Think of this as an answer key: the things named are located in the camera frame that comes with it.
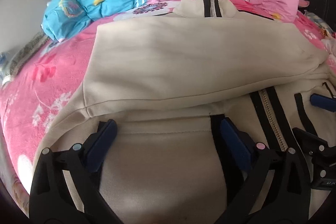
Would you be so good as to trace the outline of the pink floral bed sheet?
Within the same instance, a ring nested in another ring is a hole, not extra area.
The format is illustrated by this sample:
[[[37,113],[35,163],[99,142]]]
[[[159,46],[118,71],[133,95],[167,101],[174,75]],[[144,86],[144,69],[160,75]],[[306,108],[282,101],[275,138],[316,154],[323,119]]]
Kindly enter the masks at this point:
[[[229,10],[236,18],[266,20],[249,3],[236,6],[229,0],[182,0],[159,2],[101,19],[67,42],[48,41],[24,65],[17,77],[1,89],[1,179],[14,202],[23,212],[29,213],[29,191],[33,177],[33,156],[50,124],[67,104],[83,80],[89,57],[100,24],[136,17],[188,16],[225,17]],[[301,12],[297,12],[295,26],[314,45],[330,53],[327,63],[335,72],[335,45],[333,39],[320,41],[323,36]]]

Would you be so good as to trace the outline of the blue patterned quilt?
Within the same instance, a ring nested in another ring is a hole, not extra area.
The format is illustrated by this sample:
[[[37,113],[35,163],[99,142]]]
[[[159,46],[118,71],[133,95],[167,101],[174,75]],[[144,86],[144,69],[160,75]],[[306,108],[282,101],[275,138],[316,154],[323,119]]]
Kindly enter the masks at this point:
[[[44,33],[62,42],[91,23],[144,5],[147,0],[51,0],[42,20]]]

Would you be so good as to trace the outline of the beige jacket with black stripes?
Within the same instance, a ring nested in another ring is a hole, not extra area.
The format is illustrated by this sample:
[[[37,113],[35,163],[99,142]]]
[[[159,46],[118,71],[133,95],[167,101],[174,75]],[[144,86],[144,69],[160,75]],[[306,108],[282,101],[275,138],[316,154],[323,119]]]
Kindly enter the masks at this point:
[[[335,146],[330,53],[294,24],[264,19],[154,16],[98,26],[85,76],[41,141],[59,152],[110,119],[117,136],[99,191],[117,223],[217,223],[226,185],[210,118],[224,115],[254,142],[299,146],[292,129]],[[335,223],[335,189],[311,188],[307,223]]]

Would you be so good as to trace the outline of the grey knitted cloth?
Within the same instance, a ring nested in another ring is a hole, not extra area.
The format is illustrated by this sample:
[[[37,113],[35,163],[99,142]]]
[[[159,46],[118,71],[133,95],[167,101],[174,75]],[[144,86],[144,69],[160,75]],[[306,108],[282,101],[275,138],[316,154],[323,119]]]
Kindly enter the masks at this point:
[[[44,32],[38,32],[23,48],[13,57],[7,58],[1,52],[1,85],[12,82],[22,70],[24,65],[33,57],[50,38]]]

